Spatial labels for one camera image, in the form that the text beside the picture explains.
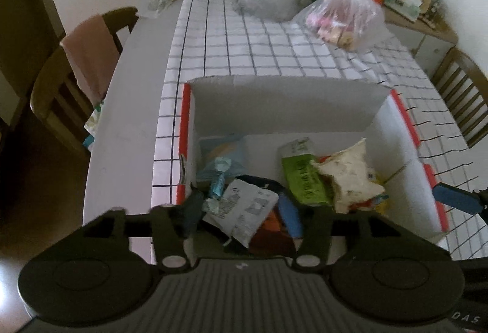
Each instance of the grid tablecloth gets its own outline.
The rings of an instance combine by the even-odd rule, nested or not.
[[[365,54],[333,48],[295,23],[272,23],[235,12],[231,0],[184,0],[164,78],[154,153],[153,206],[174,203],[183,84],[213,75],[306,76],[386,84],[397,90],[420,139],[422,162],[438,181],[473,191],[477,176],[452,114],[396,37]],[[453,259],[488,256],[488,227],[479,216],[447,208],[442,245]]]

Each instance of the floor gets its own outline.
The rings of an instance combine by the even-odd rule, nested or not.
[[[81,225],[87,170],[26,109],[0,158],[0,333],[29,320],[22,266]]]

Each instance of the wooden chair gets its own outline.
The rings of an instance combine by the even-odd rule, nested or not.
[[[68,149],[82,158],[89,152],[82,145],[84,128],[93,107],[76,85],[76,79],[61,47],[48,58],[32,89],[31,109]]]
[[[466,54],[451,48],[432,83],[473,147],[488,134],[488,78]]]
[[[115,46],[117,47],[119,54],[122,53],[123,48],[117,32],[125,27],[129,29],[129,33],[132,32],[132,29],[138,20],[136,12],[136,7],[123,7],[106,12],[102,15],[103,21],[107,25],[108,30],[114,39]]]

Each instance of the wooden shelf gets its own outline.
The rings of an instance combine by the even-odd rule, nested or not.
[[[408,19],[404,18],[403,16],[388,7],[383,6],[383,11],[385,13],[386,23],[391,23],[400,27],[415,30],[420,33],[435,37],[437,39],[450,42],[454,45],[456,45],[458,42],[458,36],[456,32],[452,30],[447,24],[445,31],[433,30],[421,20],[417,20],[415,23],[412,23]]]

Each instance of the white snack bag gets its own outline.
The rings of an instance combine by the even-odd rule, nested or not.
[[[385,191],[382,185],[369,181],[366,139],[334,153],[322,163],[312,161],[311,164],[321,175],[332,179],[334,208],[337,213],[348,213],[351,205],[367,201]]]
[[[249,248],[252,237],[277,201],[275,192],[234,179],[219,201],[219,213],[207,213],[203,220]]]

